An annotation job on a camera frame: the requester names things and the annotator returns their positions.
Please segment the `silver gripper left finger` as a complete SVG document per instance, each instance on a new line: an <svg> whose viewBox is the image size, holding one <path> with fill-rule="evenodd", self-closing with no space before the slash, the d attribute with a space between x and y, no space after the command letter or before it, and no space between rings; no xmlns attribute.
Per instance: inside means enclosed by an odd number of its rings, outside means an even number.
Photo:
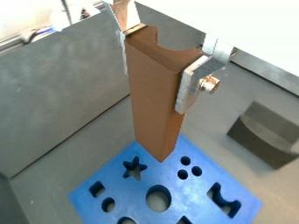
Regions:
<svg viewBox="0 0 299 224"><path fill-rule="evenodd" d="M103 4L116 23L116 35L121 47L124 74L127 74L125 39L135 32L145 28L145 25L140 22L135 0L103 0Z"/></svg>

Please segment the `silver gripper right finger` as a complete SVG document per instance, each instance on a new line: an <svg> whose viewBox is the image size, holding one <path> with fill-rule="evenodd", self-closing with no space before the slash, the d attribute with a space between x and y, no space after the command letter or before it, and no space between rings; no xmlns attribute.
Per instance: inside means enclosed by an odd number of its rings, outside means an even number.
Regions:
<svg viewBox="0 0 299 224"><path fill-rule="evenodd" d="M180 87L176 95L175 110L181 115L196 102L200 92L212 94L220 80L212 75L229 62L233 46L207 34L203 46L203 55L183 70Z"/></svg>

